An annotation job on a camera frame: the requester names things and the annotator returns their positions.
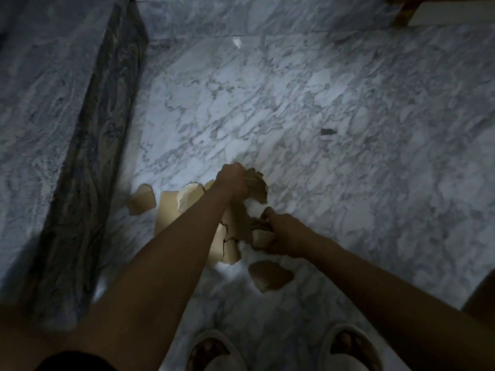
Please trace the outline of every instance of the hand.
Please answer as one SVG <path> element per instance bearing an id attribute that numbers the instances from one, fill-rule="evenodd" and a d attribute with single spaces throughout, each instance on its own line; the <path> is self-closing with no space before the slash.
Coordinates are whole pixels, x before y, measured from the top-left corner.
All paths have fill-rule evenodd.
<path id="1" fill-rule="evenodd" d="M 249 189 L 244 178 L 245 171 L 241 163 L 224 164 L 212 188 L 227 193 L 232 202 L 242 202 L 249 197 Z"/>
<path id="2" fill-rule="evenodd" d="M 268 247 L 271 254 L 284 254 L 293 258 L 308 258 L 311 249 L 321 237 L 297 218 L 289 214 L 277 214 L 267 207 L 261 218 L 268 220 L 277 239 Z"/>

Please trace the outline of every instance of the person's right hand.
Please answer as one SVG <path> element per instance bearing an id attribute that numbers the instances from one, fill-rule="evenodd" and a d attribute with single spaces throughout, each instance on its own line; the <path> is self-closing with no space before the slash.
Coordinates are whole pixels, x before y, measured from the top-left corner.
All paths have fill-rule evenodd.
<path id="1" fill-rule="evenodd" d="M 297 218 L 289 214 L 278 214 L 271 207 L 265 208 L 261 218 L 268 220 L 277 236 L 267 249 L 271 254 L 308 258 L 310 249 L 320 237 Z"/>

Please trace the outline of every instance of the black shorts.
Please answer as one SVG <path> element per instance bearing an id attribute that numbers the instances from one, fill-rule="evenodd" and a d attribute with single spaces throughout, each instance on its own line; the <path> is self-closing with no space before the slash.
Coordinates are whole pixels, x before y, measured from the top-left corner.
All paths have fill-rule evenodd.
<path id="1" fill-rule="evenodd" d="M 36 371 L 53 371 L 59 369 L 69 369 L 71 371 L 117 371 L 105 359 L 93 354 L 66 351 L 46 358 L 37 368 Z"/>

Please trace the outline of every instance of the person's left hand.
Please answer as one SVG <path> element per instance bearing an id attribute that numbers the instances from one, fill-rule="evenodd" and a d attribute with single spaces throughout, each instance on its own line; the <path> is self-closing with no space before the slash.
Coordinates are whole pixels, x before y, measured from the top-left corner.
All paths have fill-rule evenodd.
<path id="1" fill-rule="evenodd" d="M 212 188 L 228 193 L 233 202 L 242 202 L 249 197 L 249 189 L 244 178 L 245 171 L 241 163 L 224 164 Z"/>

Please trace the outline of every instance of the slipper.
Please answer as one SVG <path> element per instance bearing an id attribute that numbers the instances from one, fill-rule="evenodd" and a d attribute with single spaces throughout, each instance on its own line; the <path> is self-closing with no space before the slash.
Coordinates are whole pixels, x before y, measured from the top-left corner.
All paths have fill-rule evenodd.
<path id="1" fill-rule="evenodd" d="M 332 354 L 331 349 L 337 338 L 337 335 L 342 332 L 347 332 L 355 336 L 354 340 L 361 339 L 367 342 L 367 349 L 371 351 L 372 368 L 368 368 L 362 362 L 352 355 L 346 353 Z M 380 358 L 380 354 L 376 349 L 370 338 L 360 330 L 358 327 L 352 324 L 335 324 L 330 327 L 327 334 L 323 339 L 323 343 L 318 357 L 318 371 L 383 371 L 383 363 Z"/>
<path id="2" fill-rule="evenodd" d="M 204 371 L 248 371 L 248 368 L 246 367 L 237 347 L 233 343 L 231 343 L 230 340 L 222 332 L 218 330 L 208 330 L 200 333 L 193 341 L 191 352 L 197 344 L 207 340 L 208 338 L 213 338 L 221 342 L 227 348 L 230 354 L 219 355 L 213 358 L 204 368 Z"/>

